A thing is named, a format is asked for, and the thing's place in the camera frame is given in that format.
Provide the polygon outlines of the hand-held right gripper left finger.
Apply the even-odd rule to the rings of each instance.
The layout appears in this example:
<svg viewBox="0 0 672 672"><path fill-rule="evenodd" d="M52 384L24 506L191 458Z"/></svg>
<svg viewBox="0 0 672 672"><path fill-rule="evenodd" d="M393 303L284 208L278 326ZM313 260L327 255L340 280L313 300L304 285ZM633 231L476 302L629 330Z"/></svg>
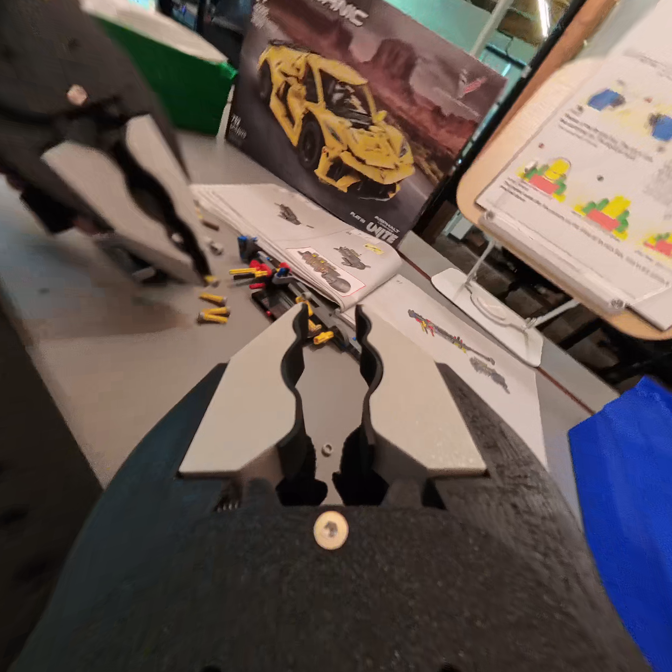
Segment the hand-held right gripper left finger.
<svg viewBox="0 0 672 672"><path fill-rule="evenodd" d="M299 303L231 357L180 464L182 477L276 486L300 473L308 436L296 385L307 333L307 305Z"/></svg>

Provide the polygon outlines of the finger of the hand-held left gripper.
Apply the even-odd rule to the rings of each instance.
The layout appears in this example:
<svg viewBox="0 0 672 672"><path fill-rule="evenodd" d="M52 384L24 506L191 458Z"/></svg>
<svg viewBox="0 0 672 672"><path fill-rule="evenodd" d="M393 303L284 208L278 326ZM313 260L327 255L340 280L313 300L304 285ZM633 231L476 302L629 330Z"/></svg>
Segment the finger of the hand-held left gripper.
<svg viewBox="0 0 672 672"><path fill-rule="evenodd" d="M149 114L125 124L128 177L164 228L169 244L189 258L197 274L211 274L189 177Z"/></svg>
<svg viewBox="0 0 672 672"><path fill-rule="evenodd" d="M175 212L149 216L133 197L126 174L105 153L66 141L41 160L112 230L113 241L187 284L204 285L204 251Z"/></svg>

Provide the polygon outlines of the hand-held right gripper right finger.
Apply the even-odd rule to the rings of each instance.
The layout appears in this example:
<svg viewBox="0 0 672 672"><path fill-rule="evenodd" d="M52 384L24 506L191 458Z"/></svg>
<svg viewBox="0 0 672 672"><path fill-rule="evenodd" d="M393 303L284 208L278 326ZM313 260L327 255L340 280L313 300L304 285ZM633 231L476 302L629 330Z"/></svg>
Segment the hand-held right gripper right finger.
<svg viewBox="0 0 672 672"><path fill-rule="evenodd" d="M355 431L355 477L388 487L486 479L489 470L437 362L374 309L356 307L367 384Z"/></svg>

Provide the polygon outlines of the lego instruction booklet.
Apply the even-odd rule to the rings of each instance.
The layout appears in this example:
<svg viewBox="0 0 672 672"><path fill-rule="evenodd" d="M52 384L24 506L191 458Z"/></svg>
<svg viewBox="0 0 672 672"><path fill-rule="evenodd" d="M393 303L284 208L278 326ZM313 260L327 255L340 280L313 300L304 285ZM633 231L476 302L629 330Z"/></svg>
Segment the lego instruction booklet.
<svg viewBox="0 0 672 672"><path fill-rule="evenodd" d="M547 466L536 375L412 281L388 243L359 231L296 192L273 184L195 185L208 214L269 256L286 263L310 290L335 305L354 326L363 302L447 364Z"/></svg>

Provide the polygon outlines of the grey black lego chassis assembly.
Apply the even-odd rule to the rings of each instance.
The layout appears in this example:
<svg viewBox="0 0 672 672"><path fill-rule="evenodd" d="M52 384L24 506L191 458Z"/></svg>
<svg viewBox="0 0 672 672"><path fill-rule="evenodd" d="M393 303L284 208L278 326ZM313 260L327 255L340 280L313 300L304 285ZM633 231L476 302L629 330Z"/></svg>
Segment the grey black lego chassis assembly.
<svg viewBox="0 0 672 672"><path fill-rule="evenodd" d="M231 278L249 282L251 301L271 323L294 305L304 303L308 306L305 345L313 349L334 347L359 361L361 349L356 335L338 319L337 305L330 298L310 287L289 264L263 250L257 238L239 236L237 242L243 267L231 269Z"/></svg>

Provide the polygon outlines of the black lego set box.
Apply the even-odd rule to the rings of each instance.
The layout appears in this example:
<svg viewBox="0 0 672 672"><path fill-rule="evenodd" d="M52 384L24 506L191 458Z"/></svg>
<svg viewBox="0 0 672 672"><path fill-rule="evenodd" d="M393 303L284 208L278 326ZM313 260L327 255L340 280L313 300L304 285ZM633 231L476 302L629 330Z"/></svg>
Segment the black lego set box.
<svg viewBox="0 0 672 672"><path fill-rule="evenodd" d="M386 1L254 1L226 139L399 247L507 84Z"/></svg>

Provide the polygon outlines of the green storage bin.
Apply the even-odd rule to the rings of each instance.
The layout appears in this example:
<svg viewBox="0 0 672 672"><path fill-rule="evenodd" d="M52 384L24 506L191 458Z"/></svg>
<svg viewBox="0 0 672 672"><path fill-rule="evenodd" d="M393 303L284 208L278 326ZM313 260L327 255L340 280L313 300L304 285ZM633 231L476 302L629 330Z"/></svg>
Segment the green storage bin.
<svg viewBox="0 0 672 672"><path fill-rule="evenodd" d="M92 17L126 50L176 128L210 137L218 135L237 77L231 63L202 61L116 23Z"/></svg>

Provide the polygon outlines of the white printed instruction sheet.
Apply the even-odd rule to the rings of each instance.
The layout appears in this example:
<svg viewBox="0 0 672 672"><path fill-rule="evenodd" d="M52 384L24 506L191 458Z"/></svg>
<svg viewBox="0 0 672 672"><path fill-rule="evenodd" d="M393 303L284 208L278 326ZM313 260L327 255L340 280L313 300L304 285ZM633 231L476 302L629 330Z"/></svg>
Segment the white printed instruction sheet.
<svg viewBox="0 0 672 672"><path fill-rule="evenodd" d="M577 80L477 203L610 313L671 327L671 2Z"/></svg>

